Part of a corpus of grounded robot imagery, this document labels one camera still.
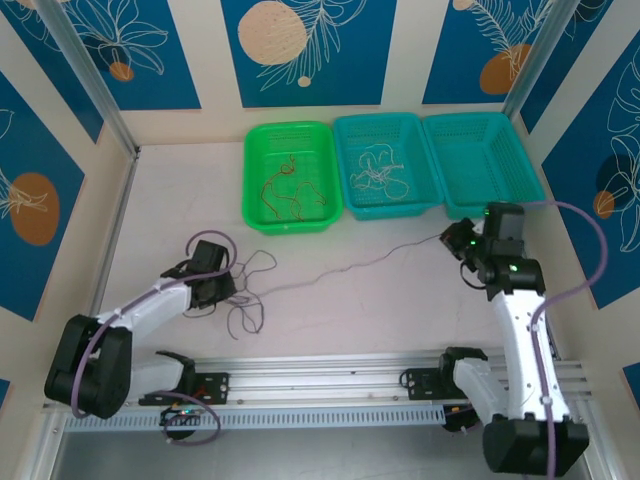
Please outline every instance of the teal plastic basket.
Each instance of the teal plastic basket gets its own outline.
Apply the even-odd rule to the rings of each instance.
[[[342,117],[333,130],[345,204],[356,219],[420,215],[444,201],[416,115]]]
[[[544,200],[518,136],[502,113],[435,115],[423,121],[452,219],[480,217],[489,202]]]

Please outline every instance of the rectangular basket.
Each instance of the rectangular basket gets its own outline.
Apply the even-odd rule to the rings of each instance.
[[[333,128],[345,203],[358,220],[420,215],[443,202],[417,116],[356,115]]]
[[[265,234],[319,232],[340,218],[331,129],[319,122],[261,125],[245,138],[242,215]]]
[[[435,115],[423,121],[452,219],[481,217],[489,202],[544,200],[544,190],[502,113]]]

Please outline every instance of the brown string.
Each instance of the brown string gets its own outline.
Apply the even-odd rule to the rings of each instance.
[[[288,200],[289,202],[291,202],[289,204],[289,212],[291,213],[291,215],[293,217],[297,218],[301,222],[304,222],[304,219],[300,215],[300,212],[302,211],[302,204],[298,200],[298,194],[300,193],[300,188],[303,185],[309,185],[311,187],[311,189],[314,191],[314,193],[318,197],[320,197],[320,200],[316,200],[314,202],[314,203],[317,203],[319,205],[326,205],[327,204],[327,198],[324,195],[322,195],[320,192],[318,192],[316,187],[309,181],[300,183],[298,185],[298,187],[296,188],[296,192],[295,192],[293,197],[288,197],[288,196],[284,196],[284,195],[278,195],[275,192],[274,186],[273,186],[273,182],[275,181],[275,179],[277,177],[279,177],[280,175],[291,175],[291,174],[295,173],[295,171],[296,171],[296,167],[295,167],[296,159],[293,157],[293,155],[289,156],[289,161],[291,162],[291,165],[287,165],[286,163],[282,164],[280,166],[280,171],[278,173],[274,174],[271,178],[269,178],[269,180],[266,181],[266,183],[262,187],[262,193],[260,194],[260,198],[265,203],[265,205],[267,207],[269,207],[269,209],[271,209],[271,211],[275,214],[276,218],[278,220],[282,220],[282,217],[280,216],[280,213],[278,212],[278,210],[276,210],[276,208],[273,205],[271,205],[271,203],[269,203],[267,201],[267,199],[265,198],[265,194],[267,193],[267,189],[270,189],[271,190],[271,195],[273,195],[275,198],[278,198],[278,199],[281,199],[281,200]]]

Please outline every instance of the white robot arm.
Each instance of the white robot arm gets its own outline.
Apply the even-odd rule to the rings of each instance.
[[[155,352],[150,358],[133,359],[140,340],[167,321],[190,309],[201,309],[236,293],[231,273],[222,273],[228,251],[200,241],[193,257],[162,274],[155,285],[123,309],[97,317],[76,315],[67,322],[58,344],[45,395],[71,404],[73,384],[84,370],[78,389],[78,407],[100,418],[114,415],[127,399],[157,391],[194,389],[192,360],[172,352]],[[100,328],[109,326],[93,348],[90,360],[80,368],[81,357]]]
[[[463,267],[478,272],[495,309],[504,337],[509,390],[478,349],[448,348],[439,370],[442,381],[462,391],[483,423],[483,451],[491,470],[544,475],[551,422],[556,474],[561,476],[587,448],[589,435],[585,425],[571,421],[558,386],[544,312],[532,321],[545,300],[545,285],[538,262],[523,256],[523,224],[521,206],[491,203],[482,233],[480,226],[464,219],[440,237]]]

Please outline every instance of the black mounting bracket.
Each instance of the black mounting bracket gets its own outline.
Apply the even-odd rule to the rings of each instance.
[[[229,394],[228,373],[196,373],[193,378],[194,388],[188,395],[200,400],[205,405],[226,405]],[[180,387],[174,392],[186,393]],[[176,403],[174,397],[163,395],[145,395],[138,403],[143,406],[166,406]]]
[[[409,400],[465,400],[457,388],[452,389],[438,368],[409,368],[401,375],[401,383],[409,393]]]

